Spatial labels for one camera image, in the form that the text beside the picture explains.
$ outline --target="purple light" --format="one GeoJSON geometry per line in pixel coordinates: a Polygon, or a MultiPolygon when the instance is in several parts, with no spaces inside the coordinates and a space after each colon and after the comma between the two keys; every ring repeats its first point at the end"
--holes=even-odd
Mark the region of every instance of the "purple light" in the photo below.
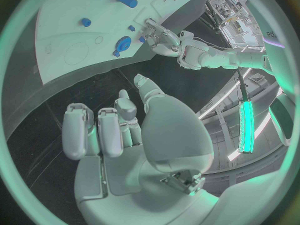
{"type": "Polygon", "coordinates": [[[268,41],[267,39],[265,39],[264,37],[262,37],[262,40],[267,43],[267,44],[271,44],[271,45],[274,45],[276,47],[280,47],[280,48],[285,48],[285,46],[279,44],[279,43],[276,43],[276,42],[272,42],[272,41],[268,41]]]}

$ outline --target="robotic hand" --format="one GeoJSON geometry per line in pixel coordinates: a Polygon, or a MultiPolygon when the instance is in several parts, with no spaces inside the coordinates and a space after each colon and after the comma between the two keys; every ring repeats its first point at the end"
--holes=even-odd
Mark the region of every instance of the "robotic hand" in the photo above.
{"type": "Polygon", "coordinates": [[[273,75],[265,52],[242,53],[231,48],[221,51],[195,40],[192,32],[183,30],[178,38],[175,33],[157,24],[151,18],[147,19],[146,23],[148,28],[145,31],[145,39],[152,51],[167,57],[177,57],[177,62],[186,69],[242,67],[263,69],[273,75]]]}

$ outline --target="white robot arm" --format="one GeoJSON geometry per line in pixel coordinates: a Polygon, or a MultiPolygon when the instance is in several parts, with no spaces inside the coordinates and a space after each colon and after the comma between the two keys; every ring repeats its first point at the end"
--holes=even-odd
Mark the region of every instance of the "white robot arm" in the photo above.
{"type": "Polygon", "coordinates": [[[177,62],[186,69],[242,67],[263,69],[273,74],[265,52],[237,52],[231,48],[221,51],[195,40],[192,32],[183,30],[178,38],[172,31],[165,29],[151,18],[147,19],[146,23],[148,28],[145,31],[145,38],[152,51],[167,57],[177,57],[177,62]]]}

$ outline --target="blue knob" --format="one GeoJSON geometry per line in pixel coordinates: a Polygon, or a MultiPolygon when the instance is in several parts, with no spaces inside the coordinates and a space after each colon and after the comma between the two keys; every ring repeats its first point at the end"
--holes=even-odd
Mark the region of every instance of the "blue knob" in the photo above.
{"type": "Polygon", "coordinates": [[[130,31],[132,31],[132,32],[135,32],[135,31],[136,31],[136,28],[135,28],[134,26],[132,26],[132,25],[130,25],[130,26],[128,27],[128,29],[129,29],[130,31]]]}
{"type": "Polygon", "coordinates": [[[84,19],[82,19],[82,20],[81,20],[81,22],[82,22],[82,25],[83,25],[83,26],[85,26],[85,27],[88,27],[88,26],[90,26],[90,25],[91,25],[91,23],[92,23],[92,21],[91,21],[91,20],[89,20],[88,18],[84,18],[84,19]]]}
{"type": "Polygon", "coordinates": [[[118,0],[119,2],[127,5],[130,8],[135,8],[138,5],[138,1],[137,0],[118,0]]]}
{"type": "Polygon", "coordinates": [[[140,38],[138,39],[140,42],[144,43],[146,42],[145,38],[143,36],[140,36],[140,38]]]}

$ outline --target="green led light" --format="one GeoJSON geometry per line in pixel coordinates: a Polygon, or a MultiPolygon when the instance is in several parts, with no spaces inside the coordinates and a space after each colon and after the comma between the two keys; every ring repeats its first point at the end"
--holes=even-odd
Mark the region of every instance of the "green led light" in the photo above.
{"type": "Polygon", "coordinates": [[[239,106],[239,153],[252,153],[254,145],[254,117],[251,101],[245,101],[239,106]]]}

